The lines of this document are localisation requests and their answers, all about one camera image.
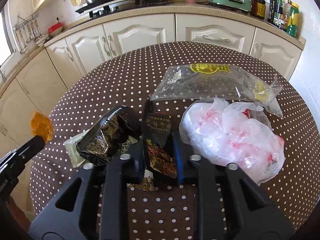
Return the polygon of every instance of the brown tablecloth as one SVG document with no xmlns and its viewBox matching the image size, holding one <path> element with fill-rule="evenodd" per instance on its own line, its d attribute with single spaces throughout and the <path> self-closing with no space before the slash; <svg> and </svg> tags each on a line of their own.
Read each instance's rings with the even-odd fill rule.
<svg viewBox="0 0 320 240">
<path fill-rule="evenodd" d="M 63 142 L 89 129 L 116 105 L 127 105 L 141 116 L 147 95 L 152 94 L 170 65 L 214 62 L 239 65 L 271 83 L 276 70 L 270 65 L 231 49 L 194 42 L 173 42 L 137 49 L 110 60 L 88 73 L 58 102 L 50 118 L 54 138 L 33 158 L 31 197 L 38 214 L 70 179 L 73 169 Z M 277 96 L 284 114 L 266 112 L 273 131 L 285 141 L 282 171 L 261 187 L 297 230 L 316 206 L 319 195 L 319 133 L 297 91 L 278 75 L 284 89 Z M 191 100 L 160 101 L 178 126 Z M 168 187 L 147 192 L 128 189 L 131 239 L 192 239 L 196 187 Z"/>
</svg>

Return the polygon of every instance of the green bottle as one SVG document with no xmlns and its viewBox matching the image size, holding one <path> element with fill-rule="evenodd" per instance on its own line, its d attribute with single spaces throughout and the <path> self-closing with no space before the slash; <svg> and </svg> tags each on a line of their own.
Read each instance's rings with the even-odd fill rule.
<svg viewBox="0 0 320 240">
<path fill-rule="evenodd" d="M 299 20 L 299 6 L 298 4 L 293 2 L 290 9 L 287 33 L 294 38 L 297 35 L 298 20 Z"/>
</svg>

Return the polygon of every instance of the window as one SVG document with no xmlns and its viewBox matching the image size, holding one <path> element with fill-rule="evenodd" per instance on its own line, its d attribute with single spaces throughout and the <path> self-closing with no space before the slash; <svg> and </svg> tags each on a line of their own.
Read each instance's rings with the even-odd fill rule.
<svg viewBox="0 0 320 240">
<path fill-rule="evenodd" d="M 13 53 L 13 47 L 10 42 L 9 34 L 5 24 L 4 12 L 0 13 L 0 66 Z"/>
</svg>

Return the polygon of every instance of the bottle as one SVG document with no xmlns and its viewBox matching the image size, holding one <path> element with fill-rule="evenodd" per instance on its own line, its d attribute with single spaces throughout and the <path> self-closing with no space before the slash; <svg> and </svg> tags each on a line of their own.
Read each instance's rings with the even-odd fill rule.
<svg viewBox="0 0 320 240">
<path fill-rule="evenodd" d="M 259 19 L 264 19 L 266 14 L 266 0 L 251 0 L 251 5 L 250 14 Z"/>
<path fill-rule="evenodd" d="M 288 0 L 288 3 L 286 3 L 283 6 L 283 15 L 284 15 L 284 30 L 287 30 L 289 16 L 290 16 L 290 9 L 291 9 L 292 1 Z"/>
<path fill-rule="evenodd" d="M 288 20 L 287 33 L 294 38 L 297 35 L 298 20 L 299 20 L 299 6 L 298 4 L 293 2 L 290 8 L 290 16 Z"/>
<path fill-rule="evenodd" d="M 268 22 L 273 24 L 277 0 L 270 0 Z"/>
<path fill-rule="evenodd" d="M 277 0 L 273 24 L 278 28 L 281 28 L 282 20 L 283 20 L 283 3 L 282 3 L 282 0 Z"/>
</svg>

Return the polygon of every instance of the bottle cap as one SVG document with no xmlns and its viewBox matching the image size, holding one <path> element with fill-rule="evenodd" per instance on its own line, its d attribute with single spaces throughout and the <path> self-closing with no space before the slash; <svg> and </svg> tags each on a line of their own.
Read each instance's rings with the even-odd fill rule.
<svg viewBox="0 0 320 240">
<path fill-rule="evenodd" d="M 295 7 L 295 8 L 297 8 L 297 9 L 299 9 L 299 5 L 296 4 L 296 3 L 294 3 L 294 2 L 292 3 L 292 6 Z"/>
</svg>

